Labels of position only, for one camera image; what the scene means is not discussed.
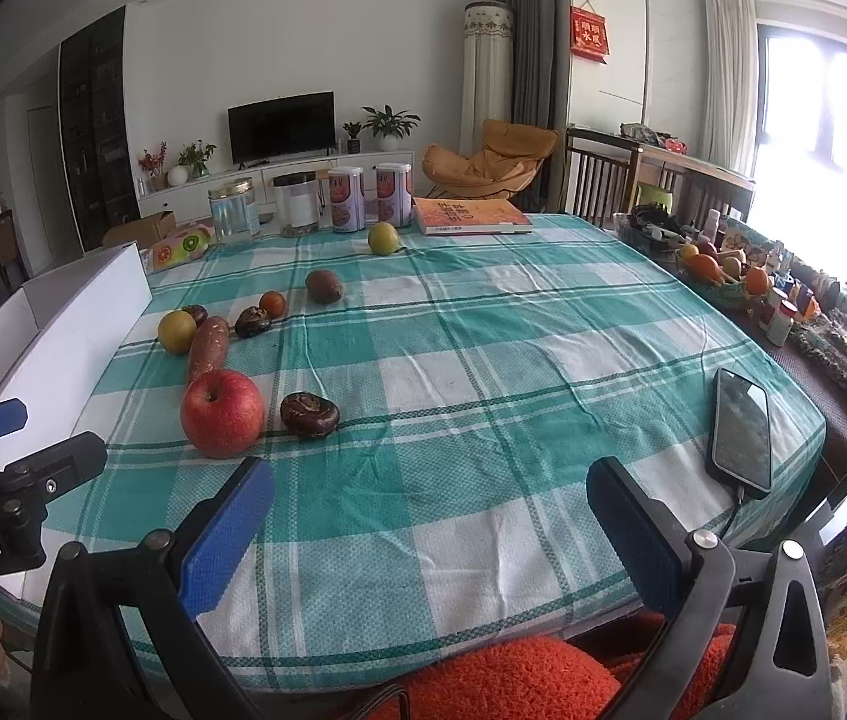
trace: gray curtain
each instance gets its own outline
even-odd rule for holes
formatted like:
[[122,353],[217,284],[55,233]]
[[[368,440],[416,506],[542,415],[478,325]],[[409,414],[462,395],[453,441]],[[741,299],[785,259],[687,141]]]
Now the gray curtain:
[[[513,117],[515,124],[553,127],[556,0],[499,0],[513,9]],[[526,211],[546,203],[550,161],[516,198]]]

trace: metal screw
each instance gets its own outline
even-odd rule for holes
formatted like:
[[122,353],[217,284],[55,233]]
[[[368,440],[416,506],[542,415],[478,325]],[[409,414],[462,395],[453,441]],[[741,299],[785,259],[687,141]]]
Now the metal screw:
[[700,528],[699,531],[693,532],[693,543],[701,549],[713,549],[720,543],[720,540],[716,538],[712,531],[708,531],[706,528]]
[[146,544],[146,547],[152,550],[165,549],[170,544],[172,537],[173,534],[170,531],[160,528],[147,533],[146,538],[143,539],[143,544]]
[[801,557],[804,557],[804,548],[799,543],[796,543],[796,541],[787,539],[783,543],[783,554],[787,555],[790,560],[799,560]]
[[67,541],[60,547],[60,551],[56,553],[56,556],[60,560],[73,560],[74,557],[79,555],[79,546],[79,541]]

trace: red sign with text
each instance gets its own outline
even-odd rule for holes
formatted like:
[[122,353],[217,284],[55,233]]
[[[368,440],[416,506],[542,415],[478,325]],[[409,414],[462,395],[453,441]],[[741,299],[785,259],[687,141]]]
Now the red sign with text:
[[570,9],[570,51],[585,59],[607,64],[607,20],[590,10],[575,7]]

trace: tablecloth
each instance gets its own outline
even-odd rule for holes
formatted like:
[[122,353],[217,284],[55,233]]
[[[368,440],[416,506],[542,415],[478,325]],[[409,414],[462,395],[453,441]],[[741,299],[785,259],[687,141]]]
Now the tablecloth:
[[[50,506],[47,542],[135,544],[220,488],[237,461],[207,461],[183,436],[186,361],[158,346],[156,325],[190,303],[232,323],[266,290],[287,293],[289,318],[234,338],[226,365],[266,398],[254,451],[273,463],[276,502],[220,606],[199,618],[249,688],[378,683],[630,602],[586,470],[615,455],[684,526],[719,526],[731,497],[704,471],[719,367],[770,395],[773,492],[745,505],[732,536],[769,532],[809,480],[820,413],[638,252],[578,218],[532,221],[519,236],[403,231],[388,257],[364,235],[268,236],[153,276],[151,305],[76,427],[105,438],[106,469]],[[340,302],[307,298],[317,268],[343,279]],[[280,400],[302,389],[342,411],[323,442],[279,421]],[[48,574],[28,576],[28,600],[4,614],[32,625]],[[127,626],[152,667],[138,616]]]

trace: jar lid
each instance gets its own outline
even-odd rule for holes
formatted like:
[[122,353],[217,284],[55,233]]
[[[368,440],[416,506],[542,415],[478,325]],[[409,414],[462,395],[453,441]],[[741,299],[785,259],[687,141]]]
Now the jar lid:
[[209,194],[211,200],[225,200],[228,197],[235,197],[238,194],[245,194],[253,189],[252,178],[241,178],[232,184],[225,184],[216,189],[210,189],[206,194]]
[[308,170],[308,172],[287,172],[284,175],[273,176],[273,186],[275,187],[291,187],[297,184],[306,184],[309,181],[316,181],[316,172]]

